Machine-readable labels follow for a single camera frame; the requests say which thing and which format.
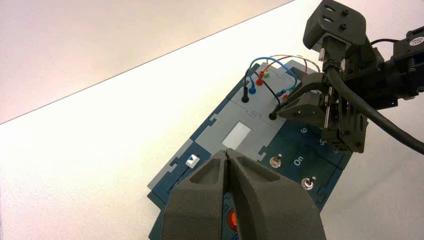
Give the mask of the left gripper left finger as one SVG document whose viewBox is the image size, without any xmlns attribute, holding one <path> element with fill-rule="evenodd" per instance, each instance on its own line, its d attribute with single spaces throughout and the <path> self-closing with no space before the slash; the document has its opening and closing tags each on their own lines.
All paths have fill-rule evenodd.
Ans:
<svg viewBox="0 0 424 240">
<path fill-rule="evenodd" d="M 227 181 L 228 156 L 225 150 L 220 150 L 173 188 L 165 208 L 160 238 L 221 239 Z"/>
</svg>

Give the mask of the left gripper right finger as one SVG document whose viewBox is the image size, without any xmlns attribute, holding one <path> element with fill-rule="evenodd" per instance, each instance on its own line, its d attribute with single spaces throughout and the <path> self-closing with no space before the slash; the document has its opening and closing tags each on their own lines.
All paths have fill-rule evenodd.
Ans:
<svg viewBox="0 0 424 240">
<path fill-rule="evenodd" d="M 324 240 L 320 211 L 297 182 L 228 149 L 228 189 L 240 240 Z"/>
</svg>

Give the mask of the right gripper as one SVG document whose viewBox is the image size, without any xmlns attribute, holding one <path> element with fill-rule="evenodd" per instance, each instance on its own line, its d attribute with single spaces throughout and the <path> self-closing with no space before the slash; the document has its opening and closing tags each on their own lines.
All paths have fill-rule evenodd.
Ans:
<svg viewBox="0 0 424 240">
<path fill-rule="evenodd" d="M 398 98 L 388 85 L 387 64 L 376 48 L 366 41 L 355 53 L 347 56 L 346 47 L 347 44 L 338 39 L 324 38 L 325 73 L 307 75 L 288 95 L 276 115 L 313 127 L 324 127 L 324 139 L 341 153 L 362 153 L 369 118 L 347 100 L 333 82 L 343 82 L 375 110 L 396 107 Z M 312 90 L 329 92 L 326 113 L 322 95 L 308 92 Z"/>
</svg>

